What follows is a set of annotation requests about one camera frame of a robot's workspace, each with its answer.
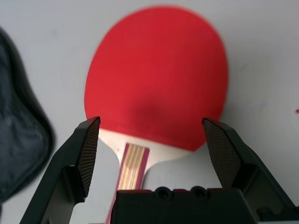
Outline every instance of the table tennis paddle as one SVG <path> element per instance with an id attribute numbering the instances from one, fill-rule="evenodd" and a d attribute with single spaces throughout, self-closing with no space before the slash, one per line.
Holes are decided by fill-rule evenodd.
<path id="1" fill-rule="evenodd" d="M 127 142 L 150 148 L 145 171 L 205 143 L 203 117 L 219 119 L 226 98 L 225 50 L 212 26 L 179 7 L 150 7 L 114 25 L 92 60 L 87 118 L 122 161 Z"/>

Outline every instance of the screw hole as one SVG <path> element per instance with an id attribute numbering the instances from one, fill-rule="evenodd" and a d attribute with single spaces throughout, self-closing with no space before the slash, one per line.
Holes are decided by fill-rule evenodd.
<path id="1" fill-rule="evenodd" d="M 191 189 L 191 192 L 200 200 L 209 198 L 207 190 L 203 187 L 195 186 Z"/>
<path id="2" fill-rule="evenodd" d="M 198 198 L 206 197 L 206 193 L 202 189 L 196 189 L 194 193 L 195 193 L 196 197 L 198 197 Z"/>
<path id="3" fill-rule="evenodd" d="M 162 201 L 170 201 L 173 197 L 172 191 L 170 191 L 166 187 L 159 187 L 155 191 L 155 198 L 162 200 Z"/>
<path id="4" fill-rule="evenodd" d="M 160 190 L 158 193 L 160 199 L 167 199 L 169 197 L 168 192 L 166 190 Z"/>

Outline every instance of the striped handle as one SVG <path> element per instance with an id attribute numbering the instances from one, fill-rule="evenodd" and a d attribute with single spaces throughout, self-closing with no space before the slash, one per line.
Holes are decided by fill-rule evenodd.
<path id="1" fill-rule="evenodd" d="M 127 143 L 121 161 L 120 174 L 116 190 L 141 189 L 146 163 L 150 149 Z M 111 212 L 115 202 L 115 195 L 112 201 L 105 224 L 110 224 Z"/>

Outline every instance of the white surface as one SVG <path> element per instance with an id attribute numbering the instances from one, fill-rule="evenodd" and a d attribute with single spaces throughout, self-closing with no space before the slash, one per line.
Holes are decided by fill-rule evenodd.
<path id="1" fill-rule="evenodd" d="M 115 152 L 119 163 L 121 163 L 122 161 L 123 153 L 125 151 L 125 146 L 127 142 L 148 147 L 150 149 L 150 154 L 145 167 L 145 172 L 147 172 L 149 168 L 151 168 L 153 165 L 159 162 L 179 159 L 192 153 L 190 151 L 186 151 L 180 148 L 170 147 L 149 140 L 140 139 L 116 132 L 111 132 L 104 129 L 101 129 L 99 131 L 99 138 Z"/>
<path id="2" fill-rule="evenodd" d="M 1 0 L 0 26 L 22 56 L 32 89 L 56 132 L 56 149 L 85 119 L 86 75 L 105 33 L 128 13 L 160 3 L 192 9 L 218 30 L 229 64 L 221 120 L 237 130 L 299 205 L 297 0 Z M 104 222 L 118 166 L 112 150 L 99 141 L 90 196 L 75 207 L 71 224 Z M 1 224 L 20 221 L 39 180 L 4 204 Z M 149 189 L 220 186 L 206 146 L 155 165 L 144 184 Z"/>

